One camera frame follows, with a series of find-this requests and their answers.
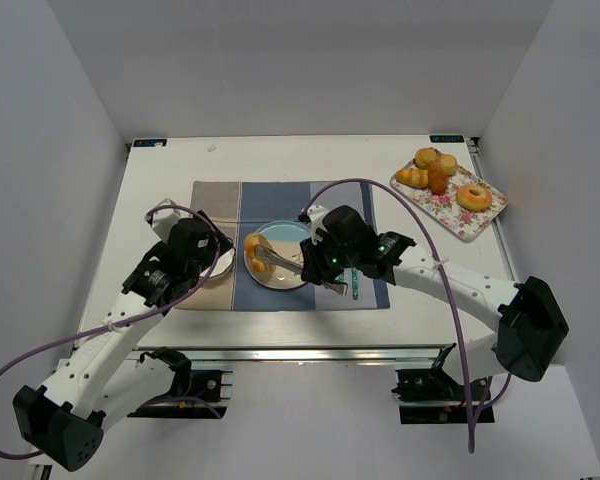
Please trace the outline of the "metal tongs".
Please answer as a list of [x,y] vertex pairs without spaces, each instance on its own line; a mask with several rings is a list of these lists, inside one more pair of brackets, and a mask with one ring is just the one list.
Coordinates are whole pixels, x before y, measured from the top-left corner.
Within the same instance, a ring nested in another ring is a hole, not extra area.
[[[255,257],[268,264],[272,264],[275,266],[282,267],[286,270],[294,274],[301,275],[303,272],[303,267],[297,263],[291,262],[290,260],[285,259],[280,256],[277,252],[269,247],[265,247],[262,244],[257,244],[255,246]],[[348,291],[348,284],[341,281],[323,281],[321,285],[329,290],[336,292],[340,296],[345,296]]]

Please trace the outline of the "plain bagel bread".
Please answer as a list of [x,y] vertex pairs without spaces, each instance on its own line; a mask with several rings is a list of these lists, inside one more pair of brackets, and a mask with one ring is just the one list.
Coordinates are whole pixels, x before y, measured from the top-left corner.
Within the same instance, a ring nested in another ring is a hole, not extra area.
[[244,241],[244,248],[247,258],[251,262],[252,269],[258,273],[270,275],[275,271],[275,266],[257,258],[257,246],[261,246],[269,250],[273,249],[273,246],[262,234],[257,232],[248,234]]

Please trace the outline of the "brown fried bread piece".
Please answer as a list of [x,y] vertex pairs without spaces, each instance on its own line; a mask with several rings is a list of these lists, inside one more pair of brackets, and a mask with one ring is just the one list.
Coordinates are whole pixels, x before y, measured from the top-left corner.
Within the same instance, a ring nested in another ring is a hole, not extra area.
[[431,192],[438,196],[444,195],[448,188],[449,176],[438,162],[432,162],[428,165],[427,176]]

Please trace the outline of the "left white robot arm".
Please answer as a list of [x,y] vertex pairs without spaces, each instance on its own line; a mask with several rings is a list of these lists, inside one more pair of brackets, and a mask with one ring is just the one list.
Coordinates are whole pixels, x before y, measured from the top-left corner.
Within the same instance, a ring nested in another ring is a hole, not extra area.
[[192,291],[233,242],[204,216],[176,221],[124,281],[105,318],[38,388],[22,387],[13,400],[24,440],[69,472],[82,468],[104,433],[146,402],[181,397],[191,388],[191,362],[161,347],[144,354],[120,379],[112,377],[138,342]]

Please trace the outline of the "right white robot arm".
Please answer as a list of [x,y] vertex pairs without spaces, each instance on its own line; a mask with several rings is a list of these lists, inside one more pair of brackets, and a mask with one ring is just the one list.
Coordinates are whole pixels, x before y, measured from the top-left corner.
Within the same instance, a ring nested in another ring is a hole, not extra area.
[[331,283],[354,268],[371,279],[447,301],[490,329],[488,336],[441,351],[432,370],[445,381],[462,385],[509,373],[538,382],[569,332],[541,279],[515,283],[444,263],[407,236],[377,233],[349,206],[312,206],[299,219],[311,231],[301,244],[304,281]]

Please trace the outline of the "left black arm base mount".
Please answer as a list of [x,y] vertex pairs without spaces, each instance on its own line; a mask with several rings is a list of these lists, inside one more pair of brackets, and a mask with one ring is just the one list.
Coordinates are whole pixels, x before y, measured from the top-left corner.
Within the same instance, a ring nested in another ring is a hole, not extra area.
[[141,353],[136,367],[149,359],[165,361],[174,371],[174,378],[165,393],[146,401],[128,418],[221,420],[224,417],[232,394],[232,371],[196,366],[182,352],[166,347]]

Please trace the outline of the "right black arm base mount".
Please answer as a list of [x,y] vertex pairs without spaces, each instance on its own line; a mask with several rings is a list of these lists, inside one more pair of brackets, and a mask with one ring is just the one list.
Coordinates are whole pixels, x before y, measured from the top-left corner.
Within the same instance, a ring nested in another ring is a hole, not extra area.
[[464,388],[442,371],[443,362],[455,347],[439,351],[427,369],[396,371],[391,393],[398,400],[402,425],[468,424]]

